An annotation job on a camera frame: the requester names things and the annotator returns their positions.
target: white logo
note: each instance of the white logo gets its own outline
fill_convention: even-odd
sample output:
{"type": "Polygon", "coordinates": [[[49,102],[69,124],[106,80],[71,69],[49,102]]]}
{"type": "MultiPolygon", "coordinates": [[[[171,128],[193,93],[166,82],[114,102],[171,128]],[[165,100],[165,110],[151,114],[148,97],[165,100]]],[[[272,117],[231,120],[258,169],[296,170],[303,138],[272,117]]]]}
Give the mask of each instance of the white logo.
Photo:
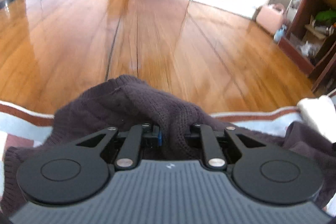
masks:
{"type": "Polygon", "coordinates": [[[168,165],[166,165],[166,167],[169,168],[169,169],[172,169],[172,168],[175,167],[175,164],[168,164],[168,165]]]}

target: wooden desk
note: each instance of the wooden desk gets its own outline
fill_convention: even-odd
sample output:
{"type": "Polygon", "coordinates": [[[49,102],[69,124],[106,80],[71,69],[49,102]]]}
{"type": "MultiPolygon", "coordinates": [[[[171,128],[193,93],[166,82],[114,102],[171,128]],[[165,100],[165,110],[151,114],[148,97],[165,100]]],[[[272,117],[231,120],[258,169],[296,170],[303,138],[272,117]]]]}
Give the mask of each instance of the wooden desk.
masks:
{"type": "Polygon", "coordinates": [[[305,25],[310,23],[310,16],[315,17],[318,12],[336,8],[336,0],[302,0],[298,12],[293,20],[292,25],[289,27],[285,37],[282,37],[279,42],[279,47],[288,57],[290,57],[296,65],[307,76],[312,79],[317,79],[312,90],[315,91],[323,79],[327,77],[327,73],[323,71],[328,67],[329,62],[336,54],[335,40],[336,36],[328,37],[323,43],[321,49],[316,55],[315,65],[310,62],[308,58],[302,56],[301,52],[296,48],[293,37],[302,40],[306,33],[305,25]]]}

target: metal screw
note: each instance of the metal screw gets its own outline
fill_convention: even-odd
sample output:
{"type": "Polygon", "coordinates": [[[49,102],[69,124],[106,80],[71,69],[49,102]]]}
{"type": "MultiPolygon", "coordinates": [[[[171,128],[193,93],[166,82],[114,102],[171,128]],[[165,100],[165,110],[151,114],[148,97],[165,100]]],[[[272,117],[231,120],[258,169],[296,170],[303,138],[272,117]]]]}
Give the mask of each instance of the metal screw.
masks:
{"type": "Polygon", "coordinates": [[[133,164],[133,160],[124,158],[117,160],[117,165],[120,167],[130,167],[133,164]]]}
{"type": "Polygon", "coordinates": [[[225,161],[219,158],[213,158],[208,161],[209,165],[212,167],[222,167],[225,165],[225,161]]]}

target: dark purple sweater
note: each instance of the dark purple sweater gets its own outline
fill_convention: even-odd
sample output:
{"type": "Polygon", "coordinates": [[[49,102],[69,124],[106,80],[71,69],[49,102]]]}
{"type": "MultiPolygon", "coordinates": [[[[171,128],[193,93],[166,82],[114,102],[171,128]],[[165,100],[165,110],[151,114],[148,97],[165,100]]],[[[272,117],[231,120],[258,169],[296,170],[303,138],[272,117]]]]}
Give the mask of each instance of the dark purple sweater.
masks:
{"type": "MultiPolygon", "coordinates": [[[[161,127],[163,145],[156,157],[169,160],[199,158],[199,150],[189,147],[184,139],[184,133],[191,124],[207,124],[214,130],[224,130],[231,125],[210,117],[192,103],[151,88],[133,76],[122,75],[111,79],[85,91],[79,98],[58,110],[52,134],[42,146],[10,147],[6,151],[5,190],[1,200],[3,213],[8,216],[25,203],[17,185],[16,171],[32,155],[108,126],[126,131],[132,125],[143,122],[155,122],[161,127]]],[[[298,122],[289,126],[285,138],[252,131],[248,131],[248,134],[307,156],[318,163],[325,179],[316,200],[320,208],[335,194],[336,154],[332,150],[332,144],[323,136],[298,122]]]]}

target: green object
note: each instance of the green object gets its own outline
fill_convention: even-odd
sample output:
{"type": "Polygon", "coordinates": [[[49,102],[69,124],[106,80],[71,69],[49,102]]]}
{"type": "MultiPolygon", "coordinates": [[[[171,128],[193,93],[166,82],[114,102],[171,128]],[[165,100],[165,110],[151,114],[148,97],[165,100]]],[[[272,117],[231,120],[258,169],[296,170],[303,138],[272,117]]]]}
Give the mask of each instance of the green object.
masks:
{"type": "Polygon", "coordinates": [[[315,20],[324,22],[324,21],[332,20],[334,18],[336,18],[336,10],[328,10],[328,11],[319,12],[315,17],[315,20]]]}

